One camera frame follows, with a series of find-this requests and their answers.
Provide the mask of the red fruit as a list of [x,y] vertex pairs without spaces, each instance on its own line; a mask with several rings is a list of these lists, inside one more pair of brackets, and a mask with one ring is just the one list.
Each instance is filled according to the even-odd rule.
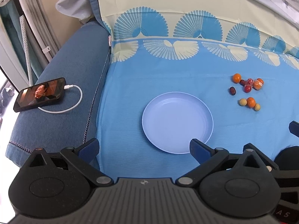
[[252,78],[247,79],[246,85],[253,85],[254,80]]
[[252,85],[250,85],[250,84],[246,84],[246,85],[244,86],[244,92],[245,92],[245,93],[249,93],[251,90],[252,90]]

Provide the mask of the dark red jujube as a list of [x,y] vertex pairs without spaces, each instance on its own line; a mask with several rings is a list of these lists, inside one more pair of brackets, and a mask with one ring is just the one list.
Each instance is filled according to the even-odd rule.
[[242,86],[245,86],[245,85],[246,85],[246,81],[243,80],[243,79],[241,79],[241,80],[240,80],[240,84],[241,84]]
[[232,86],[229,88],[229,93],[234,96],[236,94],[236,89]]

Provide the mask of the light blue round plate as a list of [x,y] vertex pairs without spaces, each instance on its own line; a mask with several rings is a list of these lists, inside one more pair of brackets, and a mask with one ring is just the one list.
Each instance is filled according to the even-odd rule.
[[214,120],[208,106],[196,96],[173,91],[153,98],[141,118],[147,139],[171,154],[188,154],[192,139],[207,143]]

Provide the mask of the blue fabric sofa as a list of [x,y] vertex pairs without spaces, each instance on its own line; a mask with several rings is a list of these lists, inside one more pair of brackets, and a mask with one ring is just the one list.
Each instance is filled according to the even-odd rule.
[[21,167],[36,148],[56,153],[96,137],[99,101],[111,58],[110,34],[98,0],[88,0],[94,19],[58,51],[32,88],[20,91],[21,111],[6,157]]

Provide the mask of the yellow-green longan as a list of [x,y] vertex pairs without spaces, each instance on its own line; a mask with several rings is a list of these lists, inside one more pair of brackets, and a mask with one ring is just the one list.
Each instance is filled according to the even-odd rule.
[[254,106],[254,110],[255,111],[259,111],[261,109],[261,106],[257,103],[255,106]]
[[239,100],[239,105],[240,105],[240,106],[246,106],[246,105],[247,105],[247,100],[244,99],[244,98],[240,99],[240,100]]

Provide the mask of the small orange tangerine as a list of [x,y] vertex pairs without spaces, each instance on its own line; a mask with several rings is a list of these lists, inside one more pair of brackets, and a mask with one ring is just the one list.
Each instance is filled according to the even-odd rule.
[[256,80],[259,81],[259,84],[260,84],[260,85],[263,85],[263,84],[264,84],[264,81],[263,81],[261,78],[257,78]]

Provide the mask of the black smartphone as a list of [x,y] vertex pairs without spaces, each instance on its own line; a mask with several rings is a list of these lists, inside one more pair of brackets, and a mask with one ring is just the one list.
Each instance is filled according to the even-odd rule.
[[14,103],[14,112],[58,103],[64,96],[65,85],[65,78],[61,77],[20,90]]

